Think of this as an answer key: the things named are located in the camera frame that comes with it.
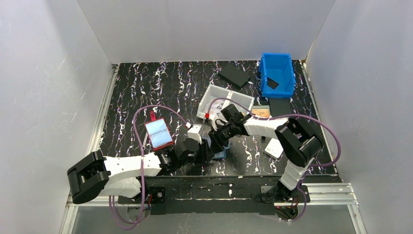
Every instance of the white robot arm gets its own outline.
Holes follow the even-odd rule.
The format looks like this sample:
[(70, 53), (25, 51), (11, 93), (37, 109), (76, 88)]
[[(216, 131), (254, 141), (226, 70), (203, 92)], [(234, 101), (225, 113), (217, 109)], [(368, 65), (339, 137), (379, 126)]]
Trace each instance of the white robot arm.
[[(164, 175), (188, 163), (208, 163), (216, 153), (225, 150), (228, 140), (236, 135), (277, 138), (288, 162), (274, 193), (278, 199), (291, 198), (308, 166), (322, 149), (322, 142), (312, 127), (305, 119), (258, 120), (251, 115), (244, 116), (233, 104), (221, 113), (226, 123), (213, 127), (207, 136), (201, 134), (201, 125), (195, 124), (182, 144), (145, 155), (144, 175)], [(73, 202), (88, 202), (98, 195), (137, 196), (141, 191), (137, 179), (141, 175), (141, 160), (141, 156), (89, 154), (67, 172)]]

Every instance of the transparent storage box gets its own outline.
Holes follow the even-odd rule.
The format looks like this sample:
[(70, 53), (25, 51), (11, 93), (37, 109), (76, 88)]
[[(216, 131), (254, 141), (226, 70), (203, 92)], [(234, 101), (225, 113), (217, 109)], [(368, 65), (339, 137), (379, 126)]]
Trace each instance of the transparent storage box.
[[(208, 107), (211, 102), (216, 98), (229, 98), (238, 102), (239, 104), (245, 106), (249, 110), (251, 110), (254, 104), (254, 98), (245, 94), (240, 94), (238, 92), (225, 89), (213, 84), (210, 84), (206, 89), (204, 96), (202, 97), (201, 102), (198, 106), (198, 112), (196, 116), (202, 119), (205, 119), (205, 114), (208, 111)], [(209, 111), (209, 119), (215, 119), (215, 117), (220, 117), (221, 110), (231, 104), (231, 101), (228, 100), (217, 100), (211, 106), (211, 110)], [(242, 107), (235, 104), (237, 109), (242, 112), (244, 115), (247, 114), (247, 111), (244, 110)]]

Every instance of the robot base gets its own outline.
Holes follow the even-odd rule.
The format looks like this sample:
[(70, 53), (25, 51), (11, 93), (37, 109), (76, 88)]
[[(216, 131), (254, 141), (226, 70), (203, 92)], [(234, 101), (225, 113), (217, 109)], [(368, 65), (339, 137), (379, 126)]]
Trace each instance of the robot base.
[[(305, 197), (307, 198), (307, 202), (310, 202), (310, 195), (309, 195), (309, 193), (308, 193), (308, 188), (307, 188), (307, 186), (301, 185), (300, 188), (301, 188), (301, 190), (304, 192), (304, 194), (307, 192), (307, 194), (305, 194)], [(268, 196), (267, 193), (268, 193), (269, 191), (271, 191), (271, 190), (276, 191), (276, 190), (277, 190), (277, 186), (261, 186), (261, 198), (262, 198), (262, 201), (269, 200), (268, 203), (285, 202), (285, 200), (282, 199), (281, 197), (273, 197), (273, 198), (271, 198), (270, 196)], [(295, 196), (297, 196), (297, 195), (298, 195), (298, 197), (299, 197), (299, 200), (303, 202), (303, 201), (304, 201), (304, 197), (302, 196), (302, 193), (297, 192), (297, 193), (295, 194)]]

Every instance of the white wall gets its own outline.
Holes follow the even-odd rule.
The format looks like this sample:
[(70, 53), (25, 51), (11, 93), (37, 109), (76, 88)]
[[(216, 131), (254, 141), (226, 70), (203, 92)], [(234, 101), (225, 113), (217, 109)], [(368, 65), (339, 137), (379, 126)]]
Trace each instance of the white wall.
[(0, 233), (58, 233), (111, 64), (76, 0), (0, 5)]
[(335, 0), (78, 0), (112, 63), (305, 59)]
[(368, 233), (412, 232), (412, 55), (413, 1), (337, 0), (307, 60)]

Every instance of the purple cable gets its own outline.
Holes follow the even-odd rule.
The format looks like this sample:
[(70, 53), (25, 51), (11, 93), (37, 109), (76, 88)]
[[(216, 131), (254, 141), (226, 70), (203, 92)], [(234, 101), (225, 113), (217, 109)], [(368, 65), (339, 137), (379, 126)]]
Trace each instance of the purple cable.
[[(229, 98), (225, 98), (225, 97), (219, 97), (219, 98), (214, 99), (214, 100), (211, 102), (211, 104), (209, 105), (208, 113), (209, 113), (209, 111), (211, 110), (212, 104), (213, 104), (216, 100), (220, 100), (220, 99), (232, 101), (233, 103), (239, 105), (240, 107), (242, 107), (243, 109), (245, 109), (246, 111), (248, 111), (248, 113), (249, 113), (253, 118), (258, 119), (258, 120), (275, 120), (275, 119), (280, 119), (280, 118), (302, 117), (302, 118), (306, 118), (306, 119), (309, 119), (309, 120), (311, 120), (311, 121), (314, 121), (315, 123), (323, 126), (323, 127), (331, 134), (331, 136), (333, 136), (334, 140), (336, 141), (336, 144), (337, 144), (337, 157), (336, 157), (333, 161), (331, 161), (331, 162), (329, 162), (329, 163), (324, 163), (324, 164), (311, 164), (311, 165), (309, 166), (309, 168), (310, 168), (310, 167), (329, 167), (329, 166), (332, 166), (333, 164), (335, 164), (335, 163), (338, 161), (338, 159), (339, 159), (340, 156), (341, 156), (341, 144), (340, 144), (340, 141), (338, 140), (337, 135), (333, 132), (333, 130), (332, 130), (330, 127), (326, 126), (324, 123), (322, 123), (322, 122), (319, 121), (318, 119), (315, 119), (315, 118), (309, 117), (309, 116), (305, 116), (305, 115), (300, 115), (300, 114), (289, 114), (289, 115), (283, 115), (283, 116), (277, 116), (277, 117), (271, 117), (271, 118), (258, 117), (258, 116), (256, 116), (256, 115), (253, 115), (252, 112), (251, 112), (250, 110), (248, 110), (248, 108), (246, 108), (245, 106), (243, 106), (243, 105), (241, 105), (241, 104), (237, 103), (236, 101), (233, 101), (233, 100), (231, 100), (231, 99), (229, 99)], [(304, 173), (304, 175), (303, 175), (302, 178), (299, 180), (299, 182), (298, 182), (298, 184), (297, 184), (297, 186), (296, 186), (297, 190), (300, 191), (300, 192), (302, 193), (302, 195), (304, 196), (304, 207), (303, 207), (301, 213), (300, 213), (296, 218), (292, 219), (292, 221), (296, 221), (296, 220), (298, 220), (299, 218), (301, 218), (301, 216), (302, 216), (302, 215), (304, 214), (304, 212), (305, 212), (305, 208), (307, 208), (307, 198), (305, 197), (305, 193), (301, 190), (300, 185), (301, 185), (301, 183), (302, 183), (302, 180), (304, 180), (305, 176), (308, 174), (308, 172), (309, 172), (309, 170), (307, 170), (307, 171)]]
[[(145, 156), (145, 153), (144, 153), (144, 149), (143, 149), (143, 146), (142, 146), (142, 141), (141, 141), (141, 139), (140, 139), (140, 137), (139, 137), (139, 134), (138, 134), (138, 129), (136, 128), (136, 118), (137, 118), (139, 112), (141, 112), (142, 110), (144, 110), (144, 109), (146, 109), (146, 108), (150, 108), (150, 107), (160, 107), (160, 108), (167, 109), (167, 110), (175, 113), (175, 114), (182, 120), (182, 122), (183, 122), (184, 124), (187, 123), (187, 121), (186, 121), (180, 114), (178, 114), (176, 111), (174, 111), (173, 109), (171, 109), (171, 108), (169, 108), (169, 107), (166, 107), (166, 106), (162, 106), (162, 105), (148, 105), (148, 106), (144, 106), (144, 107), (139, 108), (139, 109), (135, 112), (135, 114), (133, 115), (132, 124), (133, 124), (133, 130), (134, 130), (134, 132), (135, 132), (136, 138), (137, 138), (138, 143), (139, 143), (139, 148), (140, 148), (140, 150), (141, 150), (141, 157), (144, 157), (144, 156)], [(121, 216), (120, 216), (119, 212), (117, 211), (115, 205), (112, 204), (112, 200), (111, 200), (112, 196), (109, 196), (109, 209), (111, 210), (112, 218), (114, 219), (115, 223), (116, 223), (121, 229), (126, 230), (126, 231), (127, 231), (127, 230), (132, 230), (134, 227), (136, 227), (136, 226), (138, 225), (138, 223), (140, 223), (141, 221), (144, 220), (144, 219), (141, 220), (141, 217), (142, 217), (142, 214), (143, 214), (143, 210), (144, 210), (144, 206), (145, 206), (145, 173), (144, 173), (144, 169), (145, 169), (145, 168), (144, 168), (144, 163), (143, 163), (143, 160), (141, 160), (142, 200), (141, 200), (141, 207), (140, 207), (139, 216), (138, 216), (138, 218), (136, 219), (135, 222), (127, 221), (127, 220), (121, 218)], [(132, 224), (132, 226), (130, 226), (130, 227), (124, 227), (121, 223), (119, 223), (119, 221), (117, 220), (116, 216), (117, 216), (121, 221), (124, 221), (125, 223)]]

